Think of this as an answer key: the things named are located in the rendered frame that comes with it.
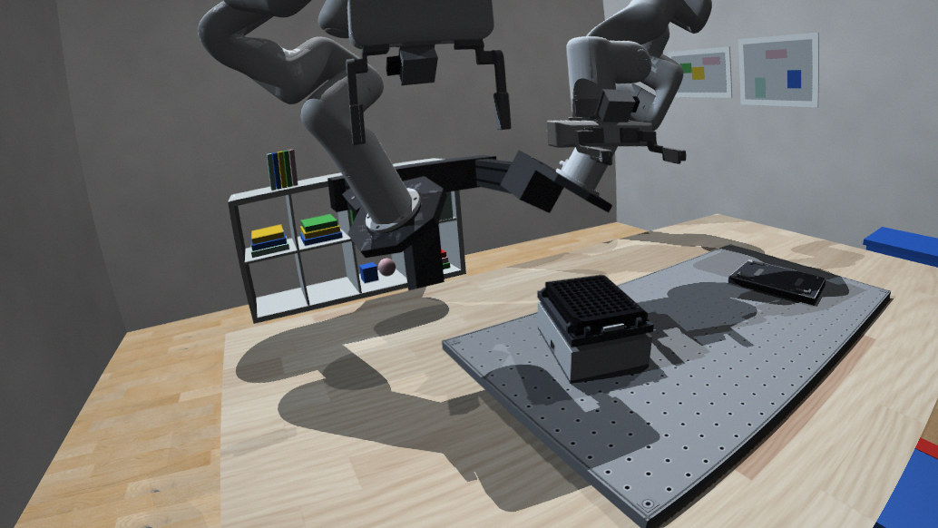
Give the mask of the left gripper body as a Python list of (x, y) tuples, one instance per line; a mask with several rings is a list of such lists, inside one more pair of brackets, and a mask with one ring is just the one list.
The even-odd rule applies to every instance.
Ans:
[(548, 144), (553, 147), (576, 147), (574, 132), (584, 128), (603, 128), (604, 143), (585, 143), (590, 147), (606, 146), (647, 146), (647, 142), (621, 143), (621, 128), (639, 128), (640, 131), (652, 131), (652, 122), (602, 122), (590, 117), (569, 117), (569, 121), (547, 121)]

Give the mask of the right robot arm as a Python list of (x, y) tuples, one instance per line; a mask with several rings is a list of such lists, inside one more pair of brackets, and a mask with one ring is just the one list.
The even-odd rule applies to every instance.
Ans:
[[(299, 103), (329, 80), (305, 101), (301, 121), (365, 208), (367, 227), (375, 233), (397, 229), (415, 215), (421, 198), (404, 185), (373, 132), (365, 128), (366, 143), (352, 144), (346, 60), (360, 58), (326, 37), (311, 38), (290, 51), (275, 41), (245, 37), (273, 16), (296, 15), (310, 1), (223, 0), (201, 18), (198, 36), (218, 62), (246, 74), (284, 103)], [(349, 38), (347, 1), (324, 3), (318, 24), (327, 34)], [(386, 58), (387, 76), (398, 75), (401, 86), (435, 82), (434, 44), (397, 47), (398, 56)], [(384, 90), (376, 69), (367, 68), (367, 73), (356, 74), (363, 112)]]

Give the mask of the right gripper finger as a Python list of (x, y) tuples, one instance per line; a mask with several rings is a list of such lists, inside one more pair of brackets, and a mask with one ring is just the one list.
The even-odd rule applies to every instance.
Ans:
[(504, 57), (501, 50), (484, 51), (484, 39), (454, 41), (455, 50), (475, 49), (476, 64), (494, 64), (496, 93), (493, 94), (495, 126), (510, 129), (509, 93), (506, 90)]
[(387, 54), (389, 44), (362, 45), (362, 59), (346, 60), (348, 99), (351, 122), (352, 144), (366, 143), (363, 104), (357, 103), (357, 78), (356, 73), (367, 73), (367, 57), (369, 55)]

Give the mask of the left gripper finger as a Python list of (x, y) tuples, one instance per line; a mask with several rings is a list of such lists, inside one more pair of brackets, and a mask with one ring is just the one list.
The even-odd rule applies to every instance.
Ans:
[(648, 150), (651, 152), (662, 152), (662, 160), (680, 164), (686, 160), (686, 151), (659, 146), (657, 144), (655, 131), (640, 131), (639, 128), (621, 128), (621, 143), (640, 143), (647, 142)]
[[(612, 165), (612, 152), (602, 148), (586, 146), (585, 143), (604, 143), (603, 128), (584, 128), (584, 131), (575, 131), (575, 146), (577, 152), (590, 155), (591, 160)], [(593, 132), (594, 131), (594, 132)]]

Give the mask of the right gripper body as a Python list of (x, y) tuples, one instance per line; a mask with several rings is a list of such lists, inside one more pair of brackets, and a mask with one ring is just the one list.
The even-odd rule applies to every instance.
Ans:
[(347, 18), (358, 49), (481, 40), (494, 27), (492, 0), (348, 0)]

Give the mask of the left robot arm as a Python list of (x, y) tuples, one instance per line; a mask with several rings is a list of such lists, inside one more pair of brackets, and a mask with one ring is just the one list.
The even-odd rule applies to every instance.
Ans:
[[(587, 36), (568, 41), (572, 117), (648, 121), (657, 130), (684, 74), (677, 61), (663, 54), (669, 22), (696, 34), (704, 28), (711, 8), (711, 0), (632, 0)], [(638, 82), (654, 89), (656, 95)], [(556, 172), (600, 195), (595, 189), (608, 165), (591, 160), (576, 147), (566, 163), (560, 161), (562, 169)]]

